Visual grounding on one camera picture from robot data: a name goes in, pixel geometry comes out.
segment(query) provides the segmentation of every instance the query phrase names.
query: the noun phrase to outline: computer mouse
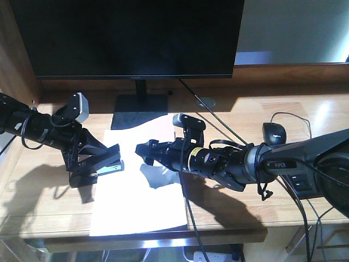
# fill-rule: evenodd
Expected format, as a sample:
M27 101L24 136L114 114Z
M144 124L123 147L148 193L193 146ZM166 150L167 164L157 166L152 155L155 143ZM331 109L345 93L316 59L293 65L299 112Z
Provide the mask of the computer mouse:
M285 128L277 123L263 123L263 138L268 146L286 143Z

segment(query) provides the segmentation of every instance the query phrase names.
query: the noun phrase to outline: wooden table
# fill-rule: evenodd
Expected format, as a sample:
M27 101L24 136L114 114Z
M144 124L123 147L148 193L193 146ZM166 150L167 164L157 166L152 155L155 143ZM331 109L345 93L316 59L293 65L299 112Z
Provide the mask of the wooden table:
M276 111L292 112L309 119L314 137L349 128L349 94L346 94L346 87L336 91L329 86L319 86L316 90L314 86L309 88L313 89L294 86L207 87L195 91L199 96L214 98L217 115L246 141L255 144L263 141L262 123L269 121ZM186 112L204 119L207 125L204 133L206 145L213 139L227 137L236 141L209 113L197 107L195 99L186 90L179 88L172 91L173 95L169 96L170 112ZM84 92L90 102L90 117L83 126L100 141L103 140L104 130L110 128L115 95L119 93ZM51 114L64 105L70 95L69 92L46 94L39 111ZM278 115L274 121L286 128L287 142L309 138L306 124L298 118ZM183 136L179 128L176 135ZM28 150L16 138L1 165L1 171L0 237L3 239L44 238L53 252L145 248L152 246L153 239L162 239L163 246L196 244L189 216L189 231L182 233L88 237L93 202L87 199L93 198L95 186L90 191L85 189L85 199L78 189L70 188L61 153L53 148ZM240 193L217 188L217 183L212 180L191 175L186 175L186 180L195 221L204 243L261 242L266 237L267 227L303 224L296 205L276 181L269 184L269 190L274 195L261 201L255 185L248 185ZM324 198L314 199L312 203L319 213L330 207ZM306 201L303 204L309 223L314 224L315 214ZM337 210L332 210L322 221L331 224L348 222Z

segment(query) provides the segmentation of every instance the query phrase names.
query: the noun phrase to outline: sheet of paper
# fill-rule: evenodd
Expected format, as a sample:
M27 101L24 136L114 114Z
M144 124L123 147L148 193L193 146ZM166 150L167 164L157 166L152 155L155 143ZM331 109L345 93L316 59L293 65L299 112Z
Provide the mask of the sheet of paper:
M175 138L172 115L126 130L106 130L104 144L120 145L124 170L98 178L90 236L144 233L186 225L183 193L177 172L157 162L147 166L136 145Z

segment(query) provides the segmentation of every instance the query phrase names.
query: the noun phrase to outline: power strip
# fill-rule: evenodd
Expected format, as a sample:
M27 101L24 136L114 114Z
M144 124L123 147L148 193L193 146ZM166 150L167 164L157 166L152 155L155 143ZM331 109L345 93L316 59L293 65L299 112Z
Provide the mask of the power strip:
M232 260L231 254L206 252L209 262L237 262ZM207 262L201 251L194 252L194 262Z

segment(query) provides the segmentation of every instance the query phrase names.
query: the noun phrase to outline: robotic arm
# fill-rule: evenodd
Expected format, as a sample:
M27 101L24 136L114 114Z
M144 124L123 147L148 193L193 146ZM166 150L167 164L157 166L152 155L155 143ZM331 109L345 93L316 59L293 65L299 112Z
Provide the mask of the robotic arm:
M12 97L0 93L0 134L8 132L20 136L24 147L39 149L50 146L62 152L67 171L71 173L71 187L82 187L97 182L97 170L105 166L121 166L119 145L107 148L81 123L87 119L88 101L75 93L68 104L53 115L41 114ZM40 143L30 148L29 139ZM79 157L89 156L82 161Z
M246 184L270 183L284 176L300 199L324 196L349 217L349 129L277 146L213 140L203 148L203 121L178 114L173 124L183 128L185 139L137 145L136 153L146 164L156 160L172 171L213 179L240 192ZM212 144L226 146L212 148ZM271 194L266 192L264 199Z

